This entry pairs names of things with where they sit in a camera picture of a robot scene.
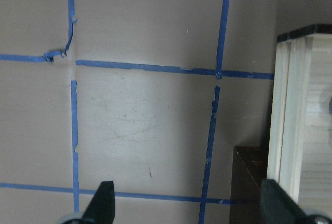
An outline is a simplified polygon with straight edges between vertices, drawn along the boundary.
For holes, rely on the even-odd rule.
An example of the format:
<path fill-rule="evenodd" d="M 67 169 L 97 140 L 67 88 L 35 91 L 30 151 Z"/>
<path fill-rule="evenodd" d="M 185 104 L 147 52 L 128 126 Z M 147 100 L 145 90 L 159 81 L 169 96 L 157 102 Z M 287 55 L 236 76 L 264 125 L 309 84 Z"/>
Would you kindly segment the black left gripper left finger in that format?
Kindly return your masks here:
<path fill-rule="evenodd" d="M 83 223 L 112 224 L 115 219 L 115 191 L 113 181 L 100 183 L 83 213 Z"/>

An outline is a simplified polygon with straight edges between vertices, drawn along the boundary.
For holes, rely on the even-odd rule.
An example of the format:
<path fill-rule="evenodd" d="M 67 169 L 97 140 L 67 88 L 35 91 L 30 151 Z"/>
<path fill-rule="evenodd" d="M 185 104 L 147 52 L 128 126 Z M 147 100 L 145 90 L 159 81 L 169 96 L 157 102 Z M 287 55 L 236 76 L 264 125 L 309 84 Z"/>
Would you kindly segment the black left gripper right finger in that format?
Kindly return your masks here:
<path fill-rule="evenodd" d="M 260 211 L 266 223 L 307 223 L 307 215 L 273 179 L 261 183 Z"/>

